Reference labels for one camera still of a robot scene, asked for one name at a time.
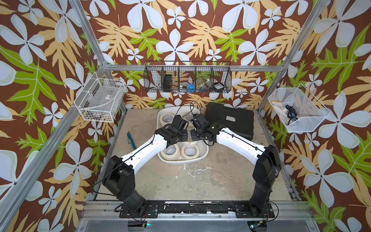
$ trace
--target white plastic tray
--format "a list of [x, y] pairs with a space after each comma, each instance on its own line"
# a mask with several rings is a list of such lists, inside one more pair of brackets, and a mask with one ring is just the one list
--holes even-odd
[[[191, 109], [190, 109], [189, 108], [189, 105], [184, 105], [184, 106], [181, 106], [181, 107], [179, 107], [179, 106], [177, 106], [177, 107], [169, 107], [169, 108], [162, 109], [157, 114], [157, 129], [159, 129], [161, 127], [160, 117], [162, 117], [162, 115], [164, 115], [166, 113], [172, 113], [172, 114], [175, 115], [175, 113], [177, 112], [178, 109], [179, 109], [178, 114], [180, 114], [181, 116], [189, 113], [191, 111], [191, 109], [192, 109], [192, 113], [193, 114], [199, 114], [200, 113], [200, 111], [196, 107], [193, 109], [193, 106], [191, 106]], [[190, 122], [189, 125], [188, 125], [187, 130], [191, 130], [191, 129], [194, 129], [194, 127], [193, 127], [193, 124]], [[184, 145], [184, 142], [177, 142], [177, 145], [179, 146], [179, 149], [181, 149], [183, 147], [183, 145]], [[197, 162], [197, 161], [202, 160], [203, 158], [205, 158], [207, 156], [208, 152], [209, 152], [209, 146], [206, 145], [206, 144], [204, 144], [204, 142], [202, 140], [197, 141], [196, 145], [200, 149], [200, 155], [196, 159], [182, 160], [181, 158], [179, 158], [179, 160], [176, 160], [176, 161], [167, 161], [167, 160], [164, 160], [161, 157], [161, 154], [160, 153], [158, 153], [157, 155], [160, 158], [160, 160], [162, 160], [165, 163], [169, 163], [169, 164], [189, 164], [189, 163], [194, 163], [194, 162]]]

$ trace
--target wire basket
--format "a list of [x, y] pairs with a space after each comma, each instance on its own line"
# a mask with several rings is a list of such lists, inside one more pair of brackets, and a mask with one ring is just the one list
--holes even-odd
[[[285, 125], [288, 133], [313, 132], [330, 114], [330, 110], [318, 100], [313, 93], [309, 92], [311, 99], [316, 99], [324, 108], [319, 109], [310, 98], [297, 88], [278, 88], [268, 97], [269, 103], [276, 111], [281, 122]], [[290, 120], [285, 111], [285, 106], [291, 106], [295, 109], [297, 120]]]
[[97, 78], [77, 109], [84, 120], [114, 122], [124, 92], [121, 81]]
[[144, 69], [147, 92], [222, 92], [232, 87], [228, 65], [148, 65]]

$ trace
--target concrete floor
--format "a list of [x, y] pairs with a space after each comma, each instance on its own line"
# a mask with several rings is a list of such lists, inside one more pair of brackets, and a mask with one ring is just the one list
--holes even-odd
[[[113, 155], [123, 156], [133, 151], [127, 132], [137, 147], [146, 142], [156, 129], [159, 110], [128, 110]], [[257, 115], [254, 138], [258, 144], [268, 144]], [[192, 164], [170, 165], [157, 155], [135, 175], [136, 190], [151, 200], [249, 200], [254, 190], [254, 165], [232, 149], [215, 144], [208, 155]], [[99, 192], [110, 193], [104, 186]], [[97, 200], [116, 199], [98, 194]], [[270, 200], [291, 200], [280, 174], [273, 185]]]

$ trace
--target black plastic case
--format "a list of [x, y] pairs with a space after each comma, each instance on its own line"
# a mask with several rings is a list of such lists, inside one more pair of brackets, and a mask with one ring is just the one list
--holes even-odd
[[254, 112], [246, 109], [225, 107], [223, 104], [209, 102], [205, 118], [210, 122], [219, 122], [236, 134], [252, 140], [254, 136]]

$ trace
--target black wire basket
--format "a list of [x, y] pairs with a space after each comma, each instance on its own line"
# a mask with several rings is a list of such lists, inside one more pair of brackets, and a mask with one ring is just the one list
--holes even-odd
[[146, 92], [228, 93], [231, 90], [230, 62], [229, 65], [212, 65], [212, 63], [205, 65], [205, 62], [200, 62], [200, 65], [160, 65], [159, 63], [158, 61], [145, 62], [143, 78]]

